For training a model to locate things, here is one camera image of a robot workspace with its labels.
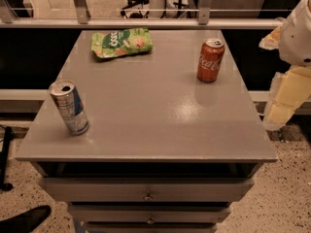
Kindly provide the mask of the yellow white gripper body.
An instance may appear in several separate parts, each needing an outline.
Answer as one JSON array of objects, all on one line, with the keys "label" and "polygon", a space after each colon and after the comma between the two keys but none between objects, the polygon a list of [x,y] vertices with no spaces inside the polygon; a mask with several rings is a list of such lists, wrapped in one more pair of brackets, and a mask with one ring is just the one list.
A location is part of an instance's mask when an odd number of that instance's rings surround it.
[{"label": "yellow white gripper body", "polygon": [[269,100],[264,109],[263,125],[277,131],[290,120],[295,111],[311,96],[311,68],[294,66],[272,79]]}]

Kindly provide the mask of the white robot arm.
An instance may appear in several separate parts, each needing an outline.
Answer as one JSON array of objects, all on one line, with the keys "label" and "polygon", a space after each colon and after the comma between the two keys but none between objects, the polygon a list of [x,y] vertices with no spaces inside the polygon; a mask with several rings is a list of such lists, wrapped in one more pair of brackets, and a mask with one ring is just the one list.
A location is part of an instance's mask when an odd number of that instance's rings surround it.
[{"label": "white robot arm", "polygon": [[280,59],[291,65],[276,72],[263,113],[266,130],[281,129],[311,96],[311,0],[300,0],[283,24],[259,42],[265,50],[278,50]]}]

